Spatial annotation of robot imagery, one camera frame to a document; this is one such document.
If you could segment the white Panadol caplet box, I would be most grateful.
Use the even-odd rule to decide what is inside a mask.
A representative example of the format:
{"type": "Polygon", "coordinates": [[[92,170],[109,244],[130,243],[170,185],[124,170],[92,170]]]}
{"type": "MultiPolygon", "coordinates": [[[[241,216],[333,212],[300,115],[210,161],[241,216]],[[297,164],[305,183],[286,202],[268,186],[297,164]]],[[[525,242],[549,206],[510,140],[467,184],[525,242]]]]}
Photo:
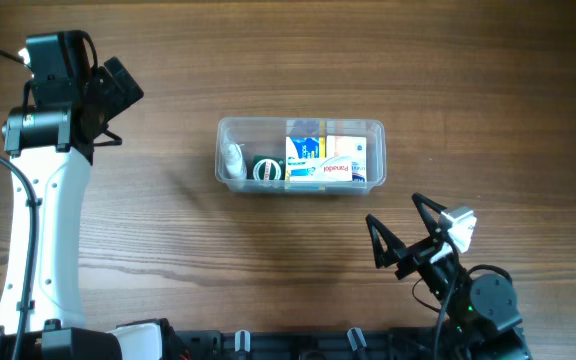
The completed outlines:
{"type": "Polygon", "coordinates": [[[347,156],[294,158],[287,161],[286,171],[286,179],[294,182],[350,182],[352,159],[347,156]]]}

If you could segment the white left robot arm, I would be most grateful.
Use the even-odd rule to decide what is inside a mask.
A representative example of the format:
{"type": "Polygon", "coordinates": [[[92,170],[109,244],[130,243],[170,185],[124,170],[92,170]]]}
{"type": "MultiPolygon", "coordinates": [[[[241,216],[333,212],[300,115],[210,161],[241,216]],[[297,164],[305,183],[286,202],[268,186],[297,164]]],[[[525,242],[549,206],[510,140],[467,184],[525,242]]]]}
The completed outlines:
{"type": "Polygon", "coordinates": [[[73,75],[34,77],[2,134],[15,188],[0,359],[221,359],[219,332],[164,319],[103,332],[85,326],[78,280],[81,208],[91,155],[108,121],[143,93],[117,59],[73,75]]]}

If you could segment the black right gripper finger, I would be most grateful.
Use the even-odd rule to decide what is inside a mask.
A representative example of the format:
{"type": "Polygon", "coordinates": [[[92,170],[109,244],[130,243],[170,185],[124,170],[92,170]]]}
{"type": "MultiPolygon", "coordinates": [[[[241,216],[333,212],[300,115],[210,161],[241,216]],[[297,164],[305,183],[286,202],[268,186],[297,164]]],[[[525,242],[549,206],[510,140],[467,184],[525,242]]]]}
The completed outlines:
{"type": "Polygon", "coordinates": [[[376,268],[387,268],[398,263],[404,256],[406,245],[372,214],[367,215],[365,220],[376,268]]]}
{"type": "Polygon", "coordinates": [[[435,219],[433,213],[441,214],[447,207],[429,199],[419,192],[415,192],[411,196],[411,199],[428,233],[437,238],[444,238],[445,230],[435,219]]]}

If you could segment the green Zam-Buk ointment box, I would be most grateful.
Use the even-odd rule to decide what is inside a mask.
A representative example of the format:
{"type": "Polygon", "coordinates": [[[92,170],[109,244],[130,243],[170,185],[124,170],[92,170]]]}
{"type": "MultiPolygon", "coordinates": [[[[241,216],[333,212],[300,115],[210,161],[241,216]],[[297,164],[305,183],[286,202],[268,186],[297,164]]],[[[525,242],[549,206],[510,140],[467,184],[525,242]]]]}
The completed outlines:
{"type": "Polygon", "coordinates": [[[253,158],[252,176],[257,181],[279,181],[285,175],[283,158],[255,155],[253,158]]]}

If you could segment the white calamine lotion bottle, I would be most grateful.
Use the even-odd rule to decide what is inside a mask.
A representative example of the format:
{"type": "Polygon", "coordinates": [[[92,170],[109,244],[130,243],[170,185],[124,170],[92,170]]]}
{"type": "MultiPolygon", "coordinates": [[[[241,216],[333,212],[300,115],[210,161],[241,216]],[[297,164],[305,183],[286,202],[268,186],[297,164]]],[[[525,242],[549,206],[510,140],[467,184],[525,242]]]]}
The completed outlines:
{"type": "Polygon", "coordinates": [[[235,180],[245,180],[247,178],[247,168],[240,145],[234,142],[226,142],[222,146],[221,154],[228,176],[235,180]]]}

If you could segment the white Hansaplast plaster box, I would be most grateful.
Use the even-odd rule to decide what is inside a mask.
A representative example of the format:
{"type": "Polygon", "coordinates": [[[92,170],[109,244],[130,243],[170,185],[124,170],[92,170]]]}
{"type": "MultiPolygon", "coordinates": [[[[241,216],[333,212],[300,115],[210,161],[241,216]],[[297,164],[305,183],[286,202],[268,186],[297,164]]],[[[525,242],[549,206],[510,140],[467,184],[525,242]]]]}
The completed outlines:
{"type": "Polygon", "coordinates": [[[367,140],[360,136],[328,135],[326,154],[329,157],[349,157],[352,162],[352,180],[367,181],[367,140]]]}

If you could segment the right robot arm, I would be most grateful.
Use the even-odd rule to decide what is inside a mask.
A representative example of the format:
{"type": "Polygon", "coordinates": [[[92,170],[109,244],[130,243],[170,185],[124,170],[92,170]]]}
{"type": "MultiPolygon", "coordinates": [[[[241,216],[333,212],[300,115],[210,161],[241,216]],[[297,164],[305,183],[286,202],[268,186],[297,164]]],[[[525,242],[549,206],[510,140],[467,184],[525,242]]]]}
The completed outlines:
{"type": "Polygon", "coordinates": [[[467,206],[448,208],[415,193],[429,236],[399,251],[395,275],[417,273],[439,302],[430,330],[431,359],[530,359],[512,277],[503,268],[466,268],[477,218],[467,206]]]}

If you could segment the blue VapoDrops lozenge box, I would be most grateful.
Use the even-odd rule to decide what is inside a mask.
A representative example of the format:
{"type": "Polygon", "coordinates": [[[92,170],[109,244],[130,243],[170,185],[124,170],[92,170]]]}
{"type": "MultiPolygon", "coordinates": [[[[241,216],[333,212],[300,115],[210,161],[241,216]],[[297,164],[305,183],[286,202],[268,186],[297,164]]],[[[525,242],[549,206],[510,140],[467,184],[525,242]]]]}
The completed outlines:
{"type": "Polygon", "coordinates": [[[286,137],[286,163],[301,159],[323,159],[326,157],[325,137],[286,137]]]}

